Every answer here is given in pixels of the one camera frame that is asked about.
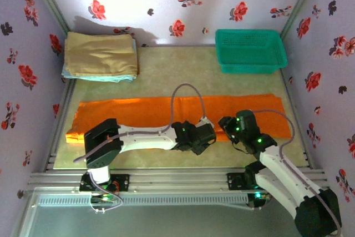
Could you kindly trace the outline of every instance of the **stack of folded towels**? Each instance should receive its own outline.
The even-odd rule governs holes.
[[[99,82],[132,81],[137,77],[136,43],[131,35],[89,36],[69,32],[62,75]]]

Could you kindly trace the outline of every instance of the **beige towel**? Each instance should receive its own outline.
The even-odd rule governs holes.
[[[136,77],[137,55],[129,34],[89,36],[69,32],[65,40],[65,66],[76,76]]]

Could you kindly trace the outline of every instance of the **gray cable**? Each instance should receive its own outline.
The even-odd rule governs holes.
[[[107,191],[106,189],[102,188],[99,184],[97,184],[93,178],[93,175],[91,172],[89,172],[89,175],[90,175],[90,180],[91,182],[95,185],[96,188],[98,188],[99,190],[103,191],[104,193],[107,193],[107,194],[110,194],[110,195],[113,195],[114,197],[116,197],[120,203],[115,205],[115,206],[112,206],[110,208],[106,208],[106,209],[102,209],[102,210],[99,210],[99,209],[95,209],[91,203],[90,203],[90,206],[92,209],[94,209],[96,212],[102,212],[102,213],[105,213],[106,211],[109,211],[109,210],[112,210],[112,209],[115,209],[115,208],[118,208],[119,206],[122,206],[123,205],[123,199],[119,196],[119,195],[116,195],[110,191]]]
[[[335,215],[333,214],[333,212],[331,211],[331,209],[328,207],[328,205],[324,202],[324,200],[318,195],[318,193],[296,172],[294,171],[294,169],[289,165],[288,162],[285,161],[285,157],[283,156],[283,147],[285,147],[285,145],[290,144],[290,142],[292,142],[295,138],[295,126],[293,125],[292,121],[288,118],[288,116],[284,115],[282,112],[279,112],[277,110],[272,110],[272,109],[264,109],[264,110],[256,110],[253,111],[254,113],[260,113],[260,112],[274,112],[277,113],[281,116],[283,116],[285,119],[287,119],[287,121],[290,123],[291,128],[292,128],[292,137],[290,140],[288,140],[287,142],[283,143],[282,145],[280,145],[280,149],[279,149],[279,154],[280,154],[280,158],[282,160],[282,162],[286,165],[286,167],[292,172],[294,173],[294,175],[296,177],[298,177],[298,179],[304,184],[304,186],[309,189],[312,194],[314,194],[316,196],[316,198],[321,202],[321,204],[324,206],[324,208],[328,211],[329,215],[332,217],[336,227],[337,227],[337,234],[333,235],[331,234],[330,236],[336,236],[336,237],[340,237],[341,236],[341,227],[340,227],[340,223],[338,221],[338,219],[335,217]]]
[[[201,106],[202,106],[202,113],[203,113],[203,117],[206,117],[206,110],[205,110],[205,104],[204,104],[204,100],[202,99],[202,96],[200,94],[200,92],[196,89],[196,87],[194,87],[193,85],[189,84],[189,83],[183,83],[181,85],[179,85],[178,87],[175,88],[175,90],[173,91],[173,94],[171,95],[171,102],[170,102],[170,121],[168,126],[166,126],[165,129],[161,130],[160,132],[147,132],[147,131],[133,131],[133,132],[128,132],[128,133],[120,133],[117,135],[114,135],[110,138],[108,138],[107,140],[103,141],[101,144],[99,144],[97,147],[95,147],[93,150],[91,150],[90,152],[86,153],[85,155],[75,158],[73,160],[74,163],[77,163],[79,161],[84,160],[85,158],[88,158],[89,156],[91,156],[92,154],[94,154],[95,152],[97,152],[99,149],[101,149],[103,146],[105,146],[106,144],[108,144],[109,142],[111,142],[112,140],[118,139],[122,136],[125,136],[127,134],[129,135],[133,135],[133,134],[149,134],[149,135],[155,135],[155,134],[162,134],[165,133],[166,131],[168,131],[171,128],[171,125],[173,123],[174,120],[174,98],[176,95],[176,92],[183,86],[188,86],[191,87],[196,94],[199,96],[200,98],[200,102],[201,102]]]

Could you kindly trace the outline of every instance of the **floral wallpaper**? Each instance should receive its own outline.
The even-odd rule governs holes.
[[[139,46],[214,44],[217,29],[282,31],[297,0],[55,0],[71,31],[134,34]]]
[[[284,38],[283,75],[308,152],[337,194],[344,236],[355,224],[355,0],[305,0]]]
[[[42,0],[0,2],[0,236],[10,236],[30,173],[48,151],[64,89],[64,35]]]

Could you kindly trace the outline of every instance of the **green plastic basket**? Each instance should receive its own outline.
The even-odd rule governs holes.
[[[274,73],[287,66],[280,35],[273,30],[217,30],[216,51],[224,73]]]

